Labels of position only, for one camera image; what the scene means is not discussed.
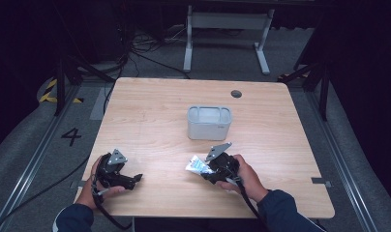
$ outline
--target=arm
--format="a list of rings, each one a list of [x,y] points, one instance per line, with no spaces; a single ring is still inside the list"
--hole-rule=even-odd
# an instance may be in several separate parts
[[[102,157],[99,157],[92,167],[92,176],[95,175],[97,165]],[[98,189],[104,189],[100,182],[97,182]],[[124,191],[123,187],[112,187],[103,197],[107,199],[115,194]],[[90,227],[93,224],[93,210],[96,209],[96,204],[92,196],[92,180],[89,178],[81,190],[80,196],[75,204],[66,207],[56,217],[53,223],[53,232],[56,231],[91,231]]]
[[[234,155],[240,163],[238,175],[243,180],[243,185],[250,199],[257,203],[260,215],[266,220],[271,232],[292,232],[292,231],[323,231],[307,218],[301,216],[296,209],[294,198],[281,190],[268,190],[259,180],[256,172],[241,157]],[[217,182],[222,189],[240,189],[227,182]]]

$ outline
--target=table top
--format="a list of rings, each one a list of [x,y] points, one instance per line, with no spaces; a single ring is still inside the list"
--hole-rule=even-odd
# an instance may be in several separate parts
[[[238,90],[241,98],[230,93]],[[187,136],[191,105],[226,106],[232,123],[224,141]],[[289,91],[282,83],[191,79],[129,78],[117,80],[83,180],[100,155],[118,149],[128,162],[122,175],[143,177],[132,191],[108,199],[115,216],[254,218],[243,198],[185,170],[210,147],[232,142],[226,152],[241,154],[268,189],[294,196],[308,218],[334,216]]]

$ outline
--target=person's left hand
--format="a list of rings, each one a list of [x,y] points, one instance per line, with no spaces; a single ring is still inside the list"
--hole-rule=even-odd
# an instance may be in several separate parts
[[[91,175],[90,178],[86,181],[84,184],[83,190],[81,191],[80,196],[78,197],[76,204],[82,204],[90,209],[94,210],[96,209],[96,204],[94,203],[94,199],[92,196],[92,176],[96,174],[97,166],[99,165],[99,161],[102,159],[102,156],[100,156],[96,162],[92,166]],[[96,183],[98,190],[105,189],[102,184],[100,184],[99,181]],[[117,187],[111,187],[105,194],[103,194],[103,199],[108,199],[109,197],[112,197],[116,195],[119,192],[122,192],[126,190],[124,187],[117,186]]]

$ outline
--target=white plastic packet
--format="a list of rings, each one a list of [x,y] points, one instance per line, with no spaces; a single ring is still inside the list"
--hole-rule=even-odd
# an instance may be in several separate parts
[[[191,171],[195,174],[201,175],[201,173],[214,173],[211,168],[205,164],[198,156],[193,156],[186,166],[186,170]]]

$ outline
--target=hand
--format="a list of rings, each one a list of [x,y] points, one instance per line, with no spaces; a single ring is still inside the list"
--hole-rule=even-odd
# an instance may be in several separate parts
[[[234,155],[234,158],[240,163],[238,176],[243,180],[243,185],[248,197],[255,202],[259,202],[268,193],[268,190],[262,185],[256,172],[244,161],[244,158],[241,155]],[[232,183],[219,181],[216,185],[222,189],[235,190],[238,194],[241,194],[240,188]]]
[[[95,175],[97,166],[99,165],[99,161],[102,159],[102,156],[100,156],[96,162],[93,164],[92,170],[91,170],[91,175],[90,178],[86,181],[84,184],[83,190],[81,191],[80,196],[78,197],[77,201],[75,202],[76,204],[82,204],[90,209],[94,210],[96,209],[96,204],[94,203],[94,199],[92,196],[92,180],[91,176]],[[103,190],[105,189],[102,184],[98,181],[96,183],[98,190]],[[104,195],[103,199],[107,199],[109,197],[114,196],[115,194],[122,192],[126,190],[124,187],[117,186],[117,187],[111,187],[110,190],[108,190]]]

